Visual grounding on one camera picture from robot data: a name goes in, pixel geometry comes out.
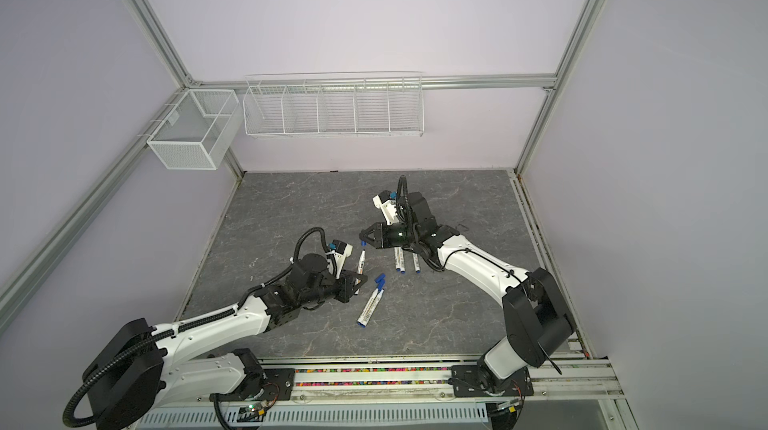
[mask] white robotic arm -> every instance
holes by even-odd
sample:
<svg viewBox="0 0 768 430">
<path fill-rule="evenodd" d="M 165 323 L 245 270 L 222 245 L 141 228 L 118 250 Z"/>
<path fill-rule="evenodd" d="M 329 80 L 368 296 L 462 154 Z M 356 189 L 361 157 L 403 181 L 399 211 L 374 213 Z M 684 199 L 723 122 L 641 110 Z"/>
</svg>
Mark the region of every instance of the white robotic arm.
<svg viewBox="0 0 768 430">
<path fill-rule="evenodd" d="M 360 232 L 376 248 L 401 246 L 437 271 L 451 270 L 488 293 L 504 310 L 507 335 L 478 361 L 477 387 L 492 395 L 525 366 L 539 367 L 576 330 L 552 275 L 503 262 L 469 242 L 456 229 L 439 225 L 424 197 L 408 193 L 405 176 L 396 192 L 373 198 L 385 217 Z"/>
<path fill-rule="evenodd" d="M 326 254 L 310 253 L 299 260 L 301 245 L 312 233 L 320 233 Z M 334 240 L 327 245 L 324 231 L 315 227 L 296 243 L 288 268 L 246 290 L 237 303 L 155 327 L 144 319 L 130 321 L 85 370 L 82 387 L 64 410 L 64 424 L 95 423 L 98 430 L 119 430 L 152 408 L 189 397 L 262 397 L 264 387 L 273 384 L 266 381 L 264 369 L 250 350 L 193 358 L 281 326 L 295 319 L 302 308 L 315 309 L 328 299 L 348 302 L 367 281 L 365 275 L 342 269 L 351 254 L 352 247 L 346 243 Z M 76 418 L 74 410 L 85 395 L 93 416 Z"/>
</svg>

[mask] white wire basket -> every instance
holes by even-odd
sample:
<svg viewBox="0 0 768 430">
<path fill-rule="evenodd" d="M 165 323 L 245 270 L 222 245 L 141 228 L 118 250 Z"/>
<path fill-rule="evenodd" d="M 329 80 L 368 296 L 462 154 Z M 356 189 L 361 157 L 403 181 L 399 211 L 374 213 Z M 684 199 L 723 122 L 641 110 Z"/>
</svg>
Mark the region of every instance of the white wire basket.
<svg viewBox="0 0 768 430">
<path fill-rule="evenodd" d="M 424 133 L 421 77 L 303 79 L 250 84 L 245 131 L 255 138 Z"/>
<path fill-rule="evenodd" d="M 243 123 L 231 89 L 188 89 L 147 144 L 168 169 L 216 169 Z"/>
</svg>

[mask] wire shelf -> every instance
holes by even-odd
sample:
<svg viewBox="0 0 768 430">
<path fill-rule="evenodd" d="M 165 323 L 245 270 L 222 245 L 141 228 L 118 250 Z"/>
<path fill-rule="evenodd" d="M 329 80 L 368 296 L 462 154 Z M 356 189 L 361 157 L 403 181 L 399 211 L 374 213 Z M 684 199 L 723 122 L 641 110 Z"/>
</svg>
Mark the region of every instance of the wire shelf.
<svg viewBox="0 0 768 430">
<path fill-rule="evenodd" d="M 424 133 L 420 76 L 260 80 L 243 97 L 245 131 L 255 138 L 361 137 Z"/>
<path fill-rule="evenodd" d="M 231 89 L 188 89 L 147 144 L 168 169 L 216 169 L 243 123 Z"/>
</svg>

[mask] lavender wall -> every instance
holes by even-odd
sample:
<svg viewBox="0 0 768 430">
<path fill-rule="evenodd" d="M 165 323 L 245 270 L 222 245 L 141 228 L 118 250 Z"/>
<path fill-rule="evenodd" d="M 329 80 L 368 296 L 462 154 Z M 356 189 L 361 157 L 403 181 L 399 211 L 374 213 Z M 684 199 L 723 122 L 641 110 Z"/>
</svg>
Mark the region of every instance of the lavender wall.
<svg viewBox="0 0 768 430">
<path fill-rule="evenodd" d="M 121 0 L 0 0 L 0 281 L 174 90 Z M 145 153 L 0 336 L 0 426 L 62 428 L 120 326 L 174 317 L 233 183 L 227 168 L 173 172 Z"/>
<path fill-rule="evenodd" d="M 254 73 L 554 73 L 586 0 L 149 0 L 204 81 Z M 247 171 L 510 167 L 541 89 L 425 93 L 421 139 L 251 140 Z"/>
<path fill-rule="evenodd" d="M 608 0 L 524 175 L 640 428 L 764 428 L 767 0 Z"/>
</svg>

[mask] gray marble tabletop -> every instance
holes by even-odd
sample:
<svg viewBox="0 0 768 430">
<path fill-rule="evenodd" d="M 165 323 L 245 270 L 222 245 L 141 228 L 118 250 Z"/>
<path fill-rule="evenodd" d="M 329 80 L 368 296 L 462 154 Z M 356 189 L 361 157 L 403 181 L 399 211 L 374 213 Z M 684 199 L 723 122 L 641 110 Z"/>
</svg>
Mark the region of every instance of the gray marble tabletop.
<svg viewBox="0 0 768 430">
<path fill-rule="evenodd" d="M 408 171 L 408 190 L 419 191 L 439 223 L 451 225 L 480 248 L 513 265 L 538 266 L 512 185 L 503 170 Z M 243 291 L 286 268 L 308 228 L 325 229 L 329 242 L 354 245 L 346 267 L 360 257 L 358 233 L 382 221 L 371 198 L 394 191 L 399 172 L 247 173 L 197 280 L 184 317 L 221 308 Z M 302 248 L 320 252 L 316 235 Z M 374 286 L 347 304 L 329 301 L 270 332 L 222 347 L 251 348 L 260 358 L 342 355 L 478 355 L 504 336 L 501 308 L 452 271 L 422 262 L 405 275 L 394 252 L 366 247 L 365 273 L 386 274 L 385 293 L 369 325 L 356 320 Z"/>
</svg>

